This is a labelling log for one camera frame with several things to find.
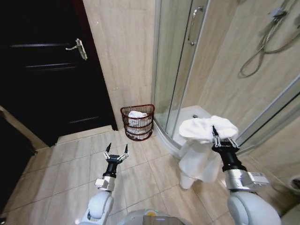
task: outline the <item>tiled floor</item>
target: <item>tiled floor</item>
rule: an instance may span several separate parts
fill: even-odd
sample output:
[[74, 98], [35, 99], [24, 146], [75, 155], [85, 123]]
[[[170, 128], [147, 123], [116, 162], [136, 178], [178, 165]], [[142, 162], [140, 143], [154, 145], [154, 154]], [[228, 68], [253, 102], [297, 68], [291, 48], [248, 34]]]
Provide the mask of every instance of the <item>tiled floor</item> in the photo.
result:
[[233, 225], [228, 192], [220, 179], [179, 186], [178, 161], [153, 136], [142, 142], [128, 139], [124, 130], [111, 131], [43, 149], [30, 160], [5, 208], [8, 225], [73, 225], [97, 193], [94, 186], [106, 170], [102, 152], [121, 154], [128, 143], [129, 158], [117, 170], [114, 206], [108, 225], [128, 212], [152, 208], [182, 217], [194, 225]]

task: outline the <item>red wire basket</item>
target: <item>red wire basket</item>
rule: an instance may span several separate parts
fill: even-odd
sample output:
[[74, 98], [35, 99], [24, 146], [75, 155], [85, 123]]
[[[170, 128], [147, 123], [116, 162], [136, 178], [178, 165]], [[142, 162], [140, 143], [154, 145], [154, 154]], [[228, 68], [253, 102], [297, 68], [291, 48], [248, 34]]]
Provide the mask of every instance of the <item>red wire basket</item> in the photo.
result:
[[[154, 105], [136, 105], [121, 108], [122, 119], [126, 136], [134, 141], [143, 141], [153, 132]], [[146, 113], [141, 118], [129, 117], [131, 111]]]

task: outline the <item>door handle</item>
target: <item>door handle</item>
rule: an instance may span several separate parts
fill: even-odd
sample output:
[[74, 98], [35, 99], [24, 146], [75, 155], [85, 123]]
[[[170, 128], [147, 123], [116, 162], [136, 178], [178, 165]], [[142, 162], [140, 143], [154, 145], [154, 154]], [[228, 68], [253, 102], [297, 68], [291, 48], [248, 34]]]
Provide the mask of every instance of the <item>door handle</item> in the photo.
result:
[[191, 22], [191, 25], [189, 27], [189, 32], [188, 32], [188, 37], [187, 37], [187, 41], [188, 41], [188, 43], [189, 43], [190, 46], [194, 46], [194, 44], [196, 43], [195, 41], [191, 41], [191, 33], [192, 33], [192, 30], [193, 30], [194, 21], [195, 21], [195, 18], [196, 18], [196, 15], [197, 15], [198, 11], [203, 12], [203, 7], [199, 6], [193, 12], [192, 22]]
[[76, 39], [76, 45], [75, 46], [73, 46], [72, 48], [66, 48], [66, 50], [67, 51], [71, 51], [71, 50], [74, 50], [74, 49], [78, 49], [78, 51], [79, 51], [79, 53], [80, 53], [80, 55], [81, 55], [81, 57], [84, 59], [84, 60], [87, 60], [88, 59], [88, 56], [87, 56], [87, 54], [86, 54], [86, 52], [85, 52], [85, 49], [84, 49], [84, 47], [83, 47], [83, 43], [82, 43], [82, 41], [80, 40], [80, 39]]

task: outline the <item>wall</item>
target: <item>wall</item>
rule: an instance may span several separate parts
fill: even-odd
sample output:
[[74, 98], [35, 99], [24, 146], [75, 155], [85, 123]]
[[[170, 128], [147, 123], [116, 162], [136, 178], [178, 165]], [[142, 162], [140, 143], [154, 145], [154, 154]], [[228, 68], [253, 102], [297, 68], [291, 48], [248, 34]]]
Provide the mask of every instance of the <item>wall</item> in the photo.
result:
[[268, 177], [270, 185], [258, 194], [280, 215], [300, 203], [300, 198], [285, 187], [290, 177], [300, 174], [300, 143], [296, 140], [299, 127], [300, 117], [241, 159], [249, 171], [263, 172]]
[[296, 204], [299, 204], [300, 199], [293, 195], [274, 174], [258, 163], [250, 155], [240, 157], [240, 160], [248, 171], [260, 172], [266, 175], [270, 183], [269, 185], [258, 189], [257, 194], [273, 206], [280, 216], [284, 215]]
[[210, 1], [190, 71], [183, 107], [198, 104], [237, 7], [237, 0]]
[[300, 174], [300, 117], [280, 130], [258, 148], [251, 156], [283, 183]]
[[121, 107], [151, 102], [155, 0], [83, 2], [118, 128], [123, 128]]
[[[262, 30], [271, 21], [268, 13], [281, 4], [282, 0], [246, 0], [238, 6], [198, 103], [210, 114], [228, 118], [240, 131], [300, 74], [300, 41], [297, 41], [284, 52], [265, 55], [255, 75], [239, 77], [241, 66], [257, 51]], [[300, 2], [281, 25], [268, 49], [280, 47], [299, 32], [293, 23], [299, 11]]]

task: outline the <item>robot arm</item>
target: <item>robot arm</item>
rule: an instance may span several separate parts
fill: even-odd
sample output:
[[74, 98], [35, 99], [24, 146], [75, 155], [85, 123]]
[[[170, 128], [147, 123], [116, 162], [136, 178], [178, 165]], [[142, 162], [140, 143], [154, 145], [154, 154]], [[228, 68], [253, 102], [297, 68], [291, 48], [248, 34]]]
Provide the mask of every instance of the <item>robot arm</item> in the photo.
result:
[[269, 182], [263, 173], [248, 172], [238, 160], [239, 150], [234, 140], [228, 138], [220, 141], [213, 126], [213, 151], [220, 154], [226, 175], [226, 186], [230, 191], [227, 205], [236, 225], [280, 225], [281, 221], [275, 209], [261, 197], [251, 192], [267, 185]]
[[107, 170], [103, 177], [97, 179], [95, 183], [100, 192], [90, 199], [88, 209], [79, 225], [105, 225], [112, 210], [112, 192], [114, 190], [114, 181], [117, 177], [117, 166], [128, 157], [128, 147], [126, 145], [125, 152], [121, 156], [108, 155], [110, 147], [111, 143], [104, 152], [105, 159], [108, 162]]

